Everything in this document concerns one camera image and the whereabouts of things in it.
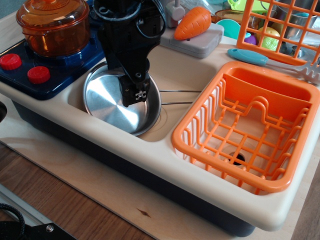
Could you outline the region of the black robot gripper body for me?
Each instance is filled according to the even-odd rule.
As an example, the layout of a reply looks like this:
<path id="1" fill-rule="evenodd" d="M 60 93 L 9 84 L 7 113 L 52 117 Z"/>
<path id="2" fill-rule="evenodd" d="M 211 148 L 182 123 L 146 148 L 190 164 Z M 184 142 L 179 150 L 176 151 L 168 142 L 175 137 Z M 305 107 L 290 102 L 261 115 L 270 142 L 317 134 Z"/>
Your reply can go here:
<path id="1" fill-rule="evenodd" d="M 158 0 L 95 0 L 102 21 L 98 33 L 109 70 L 122 68 L 133 83 L 147 79 L 149 52 L 160 44 L 166 29 Z"/>

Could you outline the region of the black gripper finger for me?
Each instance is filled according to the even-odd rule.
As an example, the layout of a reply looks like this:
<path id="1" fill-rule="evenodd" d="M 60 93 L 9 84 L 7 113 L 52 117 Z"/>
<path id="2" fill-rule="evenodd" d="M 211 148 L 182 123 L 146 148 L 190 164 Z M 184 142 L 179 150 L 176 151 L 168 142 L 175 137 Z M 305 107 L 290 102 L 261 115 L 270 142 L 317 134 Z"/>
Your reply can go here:
<path id="1" fill-rule="evenodd" d="M 136 85 L 133 93 L 133 99 L 135 103 L 145 102 L 151 87 L 151 79 L 147 77 L 144 82 Z"/>
<path id="2" fill-rule="evenodd" d="M 136 100 L 136 85 L 130 80 L 127 75 L 122 75 L 118 78 L 120 92 L 122 95 L 122 104 L 125 107 L 133 105 L 137 102 Z"/>

